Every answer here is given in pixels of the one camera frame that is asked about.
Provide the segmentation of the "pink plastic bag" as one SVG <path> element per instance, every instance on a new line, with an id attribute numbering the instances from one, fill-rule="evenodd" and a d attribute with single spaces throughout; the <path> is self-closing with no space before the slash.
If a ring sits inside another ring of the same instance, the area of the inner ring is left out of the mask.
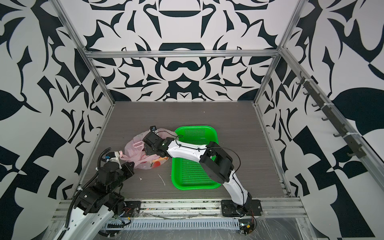
<path id="1" fill-rule="evenodd" d="M 150 131 L 145 131 L 140 133 L 129 141 L 124 147 L 124 150 L 119 151 L 120 160 L 134 163 L 134 169 L 140 170 L 154 169 L 170 160 L 170 157 L 160 157 L 156 154 L 146 154 L 143 139 L 149 132 Z"/>

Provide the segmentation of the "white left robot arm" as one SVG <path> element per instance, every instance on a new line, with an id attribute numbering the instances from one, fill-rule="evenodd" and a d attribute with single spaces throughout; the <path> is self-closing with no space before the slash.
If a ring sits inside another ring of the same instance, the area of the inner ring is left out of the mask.
<path id="1" fill-rule="evenodd" d="M 78 190 L 67 211 L 56 240 L 92 240 L 98 234 L 112 238 L 131 224 L 122 220 L 124 181 L 134 175 L 135 164 L 121 161 L 119 152 L 105 149 L 98 157 L 95 175 Z"/>

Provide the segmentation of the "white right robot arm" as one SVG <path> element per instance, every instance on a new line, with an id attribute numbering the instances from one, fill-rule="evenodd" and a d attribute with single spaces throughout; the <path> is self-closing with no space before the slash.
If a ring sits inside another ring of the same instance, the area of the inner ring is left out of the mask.
<path id="1" fill-rule="evenodd" d="M 233 158 L 217 143 L 188 144 L 179 141 L 178 137 L 163 139 L 154 132 L 146 134 L 143 142 L 147 155 L 155 154 L 199 163 L 211 180 L 224 186 L 241 216 L 251 213 L 252 195 L 240 183 Z"/>

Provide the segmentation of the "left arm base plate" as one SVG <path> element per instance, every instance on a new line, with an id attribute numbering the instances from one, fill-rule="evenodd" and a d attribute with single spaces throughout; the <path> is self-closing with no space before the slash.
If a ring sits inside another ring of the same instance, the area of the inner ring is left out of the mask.
<path id="1" fill-rule="evenodd" d="M 141 201 L 124 201 L 123 213 L 120 217 L 128 218 L 138 215 L 141 211 Z"/>

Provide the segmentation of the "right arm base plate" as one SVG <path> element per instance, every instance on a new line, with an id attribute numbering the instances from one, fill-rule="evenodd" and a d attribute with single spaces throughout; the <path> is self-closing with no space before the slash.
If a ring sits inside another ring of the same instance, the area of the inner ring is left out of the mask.
<path id="1" fill-rule="evenodd" d="M 237 205 L 231 200 L 221 200 L 224 217 L 261 216 L 263 209 L 260 200 L 247 199 L 245 206 Z"/>

